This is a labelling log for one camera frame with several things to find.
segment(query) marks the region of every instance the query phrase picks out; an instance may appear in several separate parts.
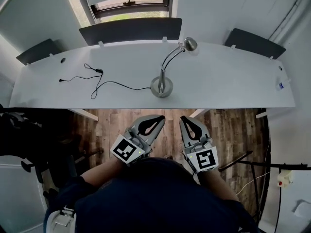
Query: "white desk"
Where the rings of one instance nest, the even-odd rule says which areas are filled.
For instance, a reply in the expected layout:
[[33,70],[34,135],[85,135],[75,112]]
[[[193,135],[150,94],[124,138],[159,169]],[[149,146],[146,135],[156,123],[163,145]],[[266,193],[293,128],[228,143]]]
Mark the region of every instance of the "white desk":
[[108,83],[92,100],[98,78],[71,82],[73,76],[91,77],[104,71],[102,82],[117,81],[133,88],[150,86],[173,43],[93,46],[60,53],[25,66],[12,93],[10,107],[33,108],[273,108],[294,107],[290,86],[276,90],[287,79],[282,63],[251,52],[199,43],[200,54],[182,53],[170,62],[167,77],[172,94],[164,99],[150,90],[134,91]]

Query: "wooden floor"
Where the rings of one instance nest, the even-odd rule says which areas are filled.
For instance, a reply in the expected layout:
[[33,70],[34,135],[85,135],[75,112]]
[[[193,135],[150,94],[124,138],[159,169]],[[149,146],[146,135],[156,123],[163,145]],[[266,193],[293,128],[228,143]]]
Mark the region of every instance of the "wooden floor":
[[[185,164],[181,154],[183,144],[179,129],[179,118],[189,116],[195,110],[87,110],[99,117],[98,122],[90,121],[82,116],[74,115],[74,132],[82,136],[81,150],[88,153],[98,148],[104,150],[101,155],[94,155],[90,159],[90,165],[96,166],[110,158],[110,147],[119,134],[132,124],[132,122],[144,115],[161,114],[166,117],[166,123],[152,145],[151,156],[163,157],[172,155],[174,160]],[[252,150],[253,154],[248,160],[263,162],[268,147],[268,129],[262,119],[256,119],[257,109],[230,109],[210,110],[199,118],[205,123],[214,145],[217,147],[219,165],[225,165]],[[256,176],[265,173],[264,168],[255,167]],[[251,169],[245,164],[236,164],[222,172],[222,177],[230,184],[232,189],[239,192],[242,187],[252,180]],[[259,196],[263,187],[263,178],[257,179]],[[247,211],[254,215],[256,211],[254,184],[249,184],[238,195]]]

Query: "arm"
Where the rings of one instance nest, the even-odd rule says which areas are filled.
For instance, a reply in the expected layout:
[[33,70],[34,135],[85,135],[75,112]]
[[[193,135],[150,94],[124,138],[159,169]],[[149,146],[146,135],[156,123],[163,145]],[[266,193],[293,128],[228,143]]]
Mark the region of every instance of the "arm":
[[218,170],[210,170],[198,174],[200,184],[223,200],[239,201],[231,187],[220,177]]
[[85,182],[100,187],[107,181],[116,177],[123,168],[123,163],[115,156],[99,166],[96,166],[81,175]]

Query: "black cable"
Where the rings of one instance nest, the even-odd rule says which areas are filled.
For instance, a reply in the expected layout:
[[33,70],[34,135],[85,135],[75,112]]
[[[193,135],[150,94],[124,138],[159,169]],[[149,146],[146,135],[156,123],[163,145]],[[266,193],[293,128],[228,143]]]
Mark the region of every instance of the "black cable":
[[276,233],[276,229],[277,229],[277,225],[278,225],[278,220],[280,217],[280,211],[281,211],[281,201],[282,201],[282,188],[280,187],[280,197],[279,197],[279,201],[278,201],[278,212],[277,212],[277,220],[276,220],[276,227],[274,230],[274,233]]
[[140,91],[140,90],[145,90],[145,89],[151,89],[150,87],[144,87],[144,88],[140,88],[140,89],[135,89],[135,88],[130,88],[130,87],[124,85],[124,84],[121,84],[121,83],[118,83],[118,82],[115,82],[115,81],[106,81],[106,82],[102,83],[100,86],[98,86],[98,87],[96,88],[96,90],[91,94],[91,99],[95,99],[95,98],[96,98],[96,96],[97,96],[97,90],[98,90],[103,84],[106,84],[106,83],[116,83],[116,84],[122,85],[122,86],[124,86],[124,87],[126,87],[126,88],[128,88],[128,89],[135,90],[135,91]]
[[85,78],[85,77],[81,77],[81,76],[74,76],[71,80],[59,79],[59,82],[62,82],[62,81],[70,82],[70,81],[72,81],[74,78],[80,78],[80,79],[89,80],[89,79],[92,79],[92,78],[100,77],[99,80],[98,80],[98,82],[97,82],[95,91],[91,94],[91,99],[95,99],[95,98],[97,97],[98,89],[99,89],[103,84],[106,84],[106,83],[116,83],[116,84],[119,84],[119,85],[121,85],[121,86],[123,86],[123,87],[126,87],[126,88],[131,89],[131,90],[135,90],[135,91],[144,90],[144,89],[151,89],[150,87],[135,89],[135,88],[128,87],[128,86],[126,86],[126,85],[124,85],[124,84],[118,83],[118,82],[116,82],[116,81],[106,81],[106,82],[102,83],[100,86],[98,86],[99,83],[101,82],[102,77],[103,77],[103,74],[104,74],[103,70],[102,70],[102,69],[94,69],[94,68],[90,67],[87,63],[84,63],[84,67],[85,67],[86,69],[92,69],[92,70],[94,70],[94,71],[100,73],[100,75],[92,76],[92,77],[89,77],[89,78]]

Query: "power cord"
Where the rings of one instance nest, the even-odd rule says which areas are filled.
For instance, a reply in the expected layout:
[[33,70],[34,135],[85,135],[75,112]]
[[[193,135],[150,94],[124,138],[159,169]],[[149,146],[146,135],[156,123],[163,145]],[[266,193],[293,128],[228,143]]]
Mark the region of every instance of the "power cord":
[[100,86],[98,86],[99,83],[100,83],[101,80],[102,80],[104,71],[103,71],[102,69],[94,69],[94,68],[91,68],[87,63],[84,63],[84,67],[85,67],[86,69],[92,69],[92,70],[94,70],[95,72],[100,73],[100,75],[92,76],[92,77],[89,77],[89,78],[85,78],[85,77],[81,77],[81,76],[74,76],[71,80],[59,79],[59,82],[63,82],[63,81],[70,82],[70,81],[72,81],[74,78],[80,78],[80,79],[89,80],[89,79],[92,79],[92,78],[100,77],[99,80],[98,80],[98,82],[97,82],[95,91],[93,91],[93,93],[91,94],[91,99],[95,99],[95,98],[97,97],[98,89],[99,89],[103,84],[106,84],[106,83],[116,83],[116,84],[118,84],[118,85],[121,85],[121,86],[123,86],[123,87],[126,87],[126,88],[131,89],[131,90],[135,90],[135,91],[145,90],[145,89],[151,89],[150,87],[145,87],[145,88],[140,88],[140,89],[130,88],[130,87],[128,87],[128,86],[126,86],[126,85],[124,85],[124,84],[118,83],[118,82],[116,82],[116,81],[106,81],[106,82],[102,83]]
[[[265,173],[264,175],[261,175],[261,176],[259,176],[259,177],[256,177],[256,179],[258,179],[258,178],[260,178],[260,177],[262,177],[262,176],[265,176],[265,175],[267,175],[268,173],[270,173],[270,172],[267,172],[267,173]],[[240,193],[240,192],[242,192],[242,190],[248,185],[248,184],[250,184],[251,182],[253,182],[254,180],[252,180],[252,181],[250,181],[249,183],[247,183],[245,186],[243,186],[243,188],[237,193],[237,195]]]

